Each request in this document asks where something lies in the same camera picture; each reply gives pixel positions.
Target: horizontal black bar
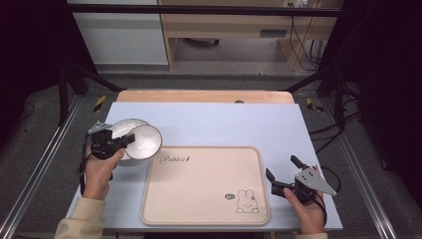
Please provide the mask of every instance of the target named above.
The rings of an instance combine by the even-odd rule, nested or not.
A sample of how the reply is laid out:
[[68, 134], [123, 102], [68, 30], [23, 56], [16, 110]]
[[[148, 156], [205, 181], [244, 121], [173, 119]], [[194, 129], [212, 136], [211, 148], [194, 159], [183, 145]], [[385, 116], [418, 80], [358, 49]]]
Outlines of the horizontal black bar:
[[200, 15], [255, 15], [302, 17], [350, 17], [356, 12], [321, 8], [272, 8], [236, 6], [181, 6], [181, 5], [115, 5], [115, 4], [46, 4], [44, 8], [79, 13], [143, 13], [143, 14], [200, 14]]

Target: sleeve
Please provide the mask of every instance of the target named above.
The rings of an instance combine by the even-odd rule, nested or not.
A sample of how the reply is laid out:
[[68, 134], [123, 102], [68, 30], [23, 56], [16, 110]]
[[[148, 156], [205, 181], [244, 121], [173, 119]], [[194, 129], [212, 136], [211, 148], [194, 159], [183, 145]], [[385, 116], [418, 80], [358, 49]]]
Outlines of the sleeve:
[[79, 197], [72, 215], [59, 222], [55, 238], [102, 238], [105, 207], [105, 201]]
[[310, 235], [298, 235], [297, 239], [327, 239], [328, 235], [326, 233], [317, 233]]

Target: wall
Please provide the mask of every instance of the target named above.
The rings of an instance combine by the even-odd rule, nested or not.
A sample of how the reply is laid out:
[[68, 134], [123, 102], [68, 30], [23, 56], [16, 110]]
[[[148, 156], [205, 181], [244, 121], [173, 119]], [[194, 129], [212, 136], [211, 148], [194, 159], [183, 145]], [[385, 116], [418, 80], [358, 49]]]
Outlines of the wall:
[[[68, 0], [85, 4], [156, 5], [155, 0]], [[74, 13], [95, 64], [167, 65], [158, 14]]]

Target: white tabletop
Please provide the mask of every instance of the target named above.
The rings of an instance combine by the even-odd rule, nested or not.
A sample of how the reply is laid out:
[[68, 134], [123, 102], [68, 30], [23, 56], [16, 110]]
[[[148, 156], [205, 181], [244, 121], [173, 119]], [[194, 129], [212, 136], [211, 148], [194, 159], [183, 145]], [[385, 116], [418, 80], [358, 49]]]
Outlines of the white tabletop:
[[[296, 104], [113, 103], [107, 123], [141, 119], [157, 127], [166, 146], [252, 146], [276, 179], [292, 183], [300, 172], [290, 161], [297, 156], [307, 165], [319, 165]], [[289, 202], [271, 194], [265, 180], [270, 220], [263, 226], [148, 226], [141, 210], [149, 162], [123, 161], [113, 172], [103, 218], [105, 229], [125, 231], [282, 231], [300, 224]], [[69, 209], [73, 211], [79, 190]], [[325, 194], [326, 230], [342, 229], [331, 196]]]

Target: white bowl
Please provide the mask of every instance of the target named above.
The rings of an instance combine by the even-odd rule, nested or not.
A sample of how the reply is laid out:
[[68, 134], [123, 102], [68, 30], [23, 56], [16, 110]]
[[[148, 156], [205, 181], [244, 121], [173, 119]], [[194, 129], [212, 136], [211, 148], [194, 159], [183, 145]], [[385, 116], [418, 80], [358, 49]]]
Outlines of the white bowl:
[[[136, 126], [141, 125], [148, 125], [148, 123], [142, 119], [123, 119], [115, 124], [112, 125], [112, 138], [121, 137], [123, 135], [128, 134], [132, 129], [134, 129]], [[127, 160], [130, 159], [130, 156], [127, 155], [127, 153], [124, 153], [124, 156], [121, 160]]]
[[135, 141], [126, 148], [126, 153], [134, 159], [147, 159], [155, 155], [161, 148], [162, 137], [159, 130], [151, 125], [141, 125], [132, 129]]

